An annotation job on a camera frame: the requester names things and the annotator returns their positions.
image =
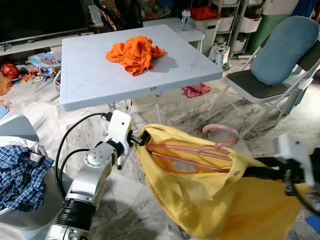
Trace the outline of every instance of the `hanger hook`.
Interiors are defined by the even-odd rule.
[[[204,126],[202,128],[202,132],[203,133],[207,133],[211,130],[222,130],[225,131],[227,133],[229,133],[232,136],[232,140],[231,141],[225,141],[225,142],[217,142],[214,145],[215,149],[219,149],[221,147],[232,147],[234,146],[238,140],[239,140],[239,134],[236,130],[234,130],[232,127],[223,125],[223,124],[208,124],[206,126]]]

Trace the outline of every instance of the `yellow shirt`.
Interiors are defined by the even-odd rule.
[[[149,144],[199,148],[214,143],[172,127],[150,124]],[[199,155],[190,151],[157,148],[158,153],[197,163],[229,169],[229,173],[195,167],[184,172],[174,160],[150,155],[145,146],[136,152],[148,184],[170,218],[191,236],[201,240],[283,240],[301,208],[293,196],[285,195],[281,181],[242,177],[247,167],[267,167],[232,149],[232,161]],[[305,184],[297,185],[302,195]]]

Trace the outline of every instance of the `pillow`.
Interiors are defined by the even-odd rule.
[[[252,74],[262,83],[274,86],[286,80],[298,60],[314,45],[320,26],[303,16],[291,16],[271,33],[251,65]]]

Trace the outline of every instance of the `pink hanger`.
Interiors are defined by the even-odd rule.
[[[208,166],[205,164],[201,164],[201,163],[197,163],[191,160],[186,160],[186,159],[181,159],[181,158],[177,158],[174,156],[169,156],[169,155],[165,155],[159,152],[155,152],[152,151],[151,149],[156,148],[156,149],[174,149],[174,150],[183,150],[183,151],[190,151],[190,152],[196,152],[200,155],[203,156],[207,156],[207,157],[211,157],[211,158],[216,158],[216,159],[222,159],[222,160],[226,160],[226,161],[232,161],[232,159],[230,159],[228,156],[223,156],[223,155],[218,155],[218,154],[214,154],[214,153],[210,153],[210,152],[206,152],[206,151],[215,151],[215,152],[219,152],[225,155],[228,155],[229,152],[225,149],[221,149],[221,147],[232,147],[233,145],[235,145],[238,142],[239,139],[239,134],[236,130],[234,130],[231,127],[222,125],[222,124],[208,124],[206,126],[203,127],[202,132],[203,133],[207,133],[211,130],[222,130],[225,131],[227,133],[229,133],[232,136],[232,140],[231,141],[227,141],[227,142],[217,142],[214,146],[202,146],[199,148],[195,148],[195,147],[187,147],[187,146],[174,146],[174,145],[160,145],[160,144],[149,144],[146,145],[145,148],[146,150],[152,154],[152,155],[156,155],[156,156],[160,156],[160,157],[164,157],[167,159],[171,159],[171,160],[175,160],[175,161],[179,161],[182,163],[186,163],[186,164],[190,164],[190,165],[194,165],[197,167],[201,167],[201,168],[205,168],[205,169],[210,169],[213,171],[217,171],[220,173],[228,173],[228,170],[225,169],[221,169],[221,168],[216,168],[213,166]]]

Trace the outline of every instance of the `water bottle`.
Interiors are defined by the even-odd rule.
[[[183,10],[182,12],[182,23],[181,29],[182,31],[188,31],[191,28],[191,13],[189,10]]]

